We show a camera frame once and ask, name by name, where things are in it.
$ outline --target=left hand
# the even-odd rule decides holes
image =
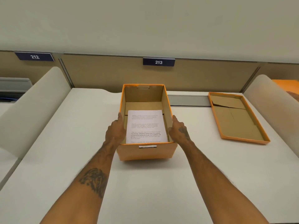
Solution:
[[[115,143],[119,145],[126,136],[126,130],[123,127],[123,117],[121,113],[118,113],[118,119],[114,120],[111,125],[108,127],[105,136],[105,142],[109,143],[112,140],[115,140]]]

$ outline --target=tattoo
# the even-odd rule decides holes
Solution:
[[[183,133],[187,139],[190,139],[190,136],[188,134],[187,128],[180,127],[178,130],[179,130],[179,132]]]
[[[106,190],[108,177],[98,168],[88,170],[79,180],[81,184],[86,184],[103,199]]]

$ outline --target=213 sign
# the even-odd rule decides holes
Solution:
[[[47,52],[15,52],[22,61],[54,61],[52,54]]]
[[[143,65],[173,67],[174,62],[175,59],[172,58],[153,58],[153,57],[143,58]]]

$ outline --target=hand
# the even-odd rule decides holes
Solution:
[[[168,128],[170,137],[179,145],[191,141],[190,136],[183,122],[179,122],[175,115],[172,116],[172,127]]]
[[[108,130],[106,131],[105,142],[109,143],[112,140],[115,140],[115,143],[119,145],[126,136],[126,130],[123,127],[123,117],[121,113],[118,113],[118,119],[114,120]]]

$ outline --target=orange cardboard box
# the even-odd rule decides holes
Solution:
[[[134,159],[172,158],[177,143],[168,134],[172,127],[172,112],[163,84],[124,84],[119,112],[127,128],[129,110],[162,110],[168,142],[126,144],[126,138],[118,146],[117,153],[121,161]]]
[[[222,139],[262,145],[270,142],[243,96],[210,92],[208,98]]]

